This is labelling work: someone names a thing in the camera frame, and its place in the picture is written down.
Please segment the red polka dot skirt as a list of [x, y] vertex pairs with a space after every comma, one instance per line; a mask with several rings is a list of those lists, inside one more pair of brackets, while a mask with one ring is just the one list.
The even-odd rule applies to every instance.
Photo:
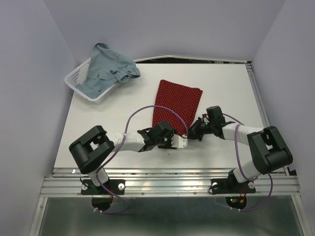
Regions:
[[191, 127], [203, 91], [161, 80], [155, 99], [152, 126], [168, 122], [178, 134], [186, 134]]

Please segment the light blue denim skirt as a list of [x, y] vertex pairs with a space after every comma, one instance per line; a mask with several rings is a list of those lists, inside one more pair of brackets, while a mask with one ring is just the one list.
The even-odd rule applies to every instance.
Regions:
[[141, 76], [136, 63], [129, 57], [99, 42], [94, 45], [87, 75], [76, 88], [91, 99], [98, 98], [114, 84], [122, 84]]

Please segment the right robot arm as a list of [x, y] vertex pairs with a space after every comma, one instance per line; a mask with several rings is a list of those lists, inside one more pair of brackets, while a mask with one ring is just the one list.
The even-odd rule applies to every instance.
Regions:
[[[276, 127], [248, 127], [235, 118], [226, 121], [227, 115], [219, 106], [209, 107], [206, 112], [189, 128], [188, 138], [202, 141], [204, 135], [213, 134], [222, 140], [233, 141], [238, 164], [227, 178], [211, 181], [213, 194], [237, 192], [259, 176], [270, 174], [293, 162], [292, 153]], [[240, 162], [239, 143], [250, 149], [252, 159], [245, 164]]]

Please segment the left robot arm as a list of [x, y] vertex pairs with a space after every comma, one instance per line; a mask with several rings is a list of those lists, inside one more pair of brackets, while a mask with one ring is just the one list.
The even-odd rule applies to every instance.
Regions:
[[161, 121], [152, 128], [134, 133], [107, 132], [97, 125], [69, 146], [69, 151], [80, 172], [87, 175], [93, 189], [103, 194], [109, 190], [109, 177], [101, 166], [111, 153], [117, 151], [146, 152], [155, 147], [177, 149], [180, 147], [177, 130]]

